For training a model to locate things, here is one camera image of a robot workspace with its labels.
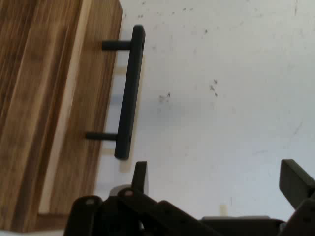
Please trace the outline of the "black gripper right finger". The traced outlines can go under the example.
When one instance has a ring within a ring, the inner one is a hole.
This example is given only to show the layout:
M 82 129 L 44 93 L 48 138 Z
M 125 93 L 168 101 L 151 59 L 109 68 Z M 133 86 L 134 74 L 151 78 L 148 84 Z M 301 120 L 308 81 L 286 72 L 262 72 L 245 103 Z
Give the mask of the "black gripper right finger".
M 315 180 L 294 160 L 281 161 L 279 188 L 294 208 L 281 236 L 315 234 Z

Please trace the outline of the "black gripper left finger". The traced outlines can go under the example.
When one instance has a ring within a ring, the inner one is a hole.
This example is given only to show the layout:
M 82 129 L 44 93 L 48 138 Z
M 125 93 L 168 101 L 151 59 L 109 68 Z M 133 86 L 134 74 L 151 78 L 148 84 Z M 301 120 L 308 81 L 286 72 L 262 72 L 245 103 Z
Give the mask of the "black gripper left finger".
M 105 201 L 78 198 L 72 205 L 65 236 L 215 236 L 217 232 L 167 201 L 145 194 L 146 161 L 136 163 L 132 183 Z

